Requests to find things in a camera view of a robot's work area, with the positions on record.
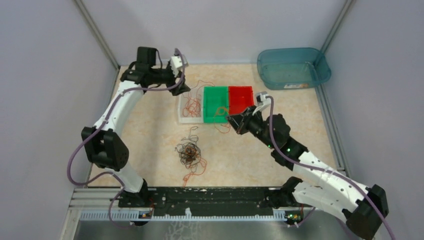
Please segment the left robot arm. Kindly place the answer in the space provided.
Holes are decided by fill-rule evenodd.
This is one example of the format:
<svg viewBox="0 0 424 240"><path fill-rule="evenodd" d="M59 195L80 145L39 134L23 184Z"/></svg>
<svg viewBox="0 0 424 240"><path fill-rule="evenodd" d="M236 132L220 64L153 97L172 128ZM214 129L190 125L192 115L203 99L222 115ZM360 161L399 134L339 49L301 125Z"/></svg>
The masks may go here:
<svg viewBox="0 0 424 240"><path fill-rule="evenodd" d="M136 60L123 72L116 94L99 120L81 131L88 161L121 184L119 207L148 207L152 197L147 181L129 163L130 151L121 135L124 126L146 92L168 91L173 96L190 91L185 83L188 61L178 48L166 65L155 67L160 59L158 49L140 46Z"/></svg>

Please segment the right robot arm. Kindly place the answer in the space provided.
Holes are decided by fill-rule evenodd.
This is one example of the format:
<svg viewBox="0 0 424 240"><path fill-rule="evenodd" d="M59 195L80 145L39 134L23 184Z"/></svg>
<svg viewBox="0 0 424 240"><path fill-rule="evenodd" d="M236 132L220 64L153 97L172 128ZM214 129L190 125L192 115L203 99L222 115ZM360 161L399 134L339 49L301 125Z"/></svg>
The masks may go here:
<svg viewBox="0 0 424 240"><path fill-rule="evenodd" d="M297 203L315 207L345 223L364 240L371 240L381 225L388 227L386 192L379 185L358 183L318 159L290 135L291 128L281 114L263 119L255 106L240 114L226 116L239 135L251 133L268 146L281 166L310 180L291 177L282 187L281 199L287 206Z"/></svg>

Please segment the white plastic bin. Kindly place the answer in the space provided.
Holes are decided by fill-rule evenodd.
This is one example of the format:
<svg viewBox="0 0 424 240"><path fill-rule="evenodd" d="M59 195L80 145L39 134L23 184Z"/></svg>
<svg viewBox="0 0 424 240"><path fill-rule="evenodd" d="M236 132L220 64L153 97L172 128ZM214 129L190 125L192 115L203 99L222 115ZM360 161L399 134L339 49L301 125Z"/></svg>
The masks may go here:
<svg viewBox="0 0 424 240"><path fill-rule="evenodd" d="M204 87L192 88L178 97L177 118L180 124L202 124Z"/></svg>

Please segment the red plastic bin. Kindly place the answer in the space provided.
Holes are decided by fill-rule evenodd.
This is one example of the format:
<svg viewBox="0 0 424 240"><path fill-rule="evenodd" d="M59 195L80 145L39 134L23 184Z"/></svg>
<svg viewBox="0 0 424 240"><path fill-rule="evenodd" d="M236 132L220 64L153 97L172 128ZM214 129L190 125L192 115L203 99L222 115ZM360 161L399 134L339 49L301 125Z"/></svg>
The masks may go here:
<svg viewBox="0 0 424 240"><path fill-rule="evenodd" d="M252 86L229 86L229 114L240 114L254 105Z"/></svg>

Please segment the green plastic bin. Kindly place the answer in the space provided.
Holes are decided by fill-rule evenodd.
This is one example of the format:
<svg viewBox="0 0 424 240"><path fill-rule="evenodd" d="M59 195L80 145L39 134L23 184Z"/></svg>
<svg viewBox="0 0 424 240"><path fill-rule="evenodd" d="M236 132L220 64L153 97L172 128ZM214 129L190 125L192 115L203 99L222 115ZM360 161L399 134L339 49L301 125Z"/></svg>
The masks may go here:
<svg viewBox="0 0 424 240"><path fill-rule="evenodd" d="M205 86L203 89L203 122L225 124L229 110L227 86Z"/></svg>

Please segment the teal translucent tub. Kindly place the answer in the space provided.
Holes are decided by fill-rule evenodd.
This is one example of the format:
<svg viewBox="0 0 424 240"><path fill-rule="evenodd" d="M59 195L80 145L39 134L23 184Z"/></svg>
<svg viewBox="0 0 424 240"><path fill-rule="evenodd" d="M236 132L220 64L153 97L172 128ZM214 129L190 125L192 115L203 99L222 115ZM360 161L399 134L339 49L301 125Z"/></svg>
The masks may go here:
<svg viewBox="0 0 424 240"><path fill-rule="evenodd" d="M259 53L256 66L270 90L315 88L332 76L325 54L312 47L264 50Z"/></svg>

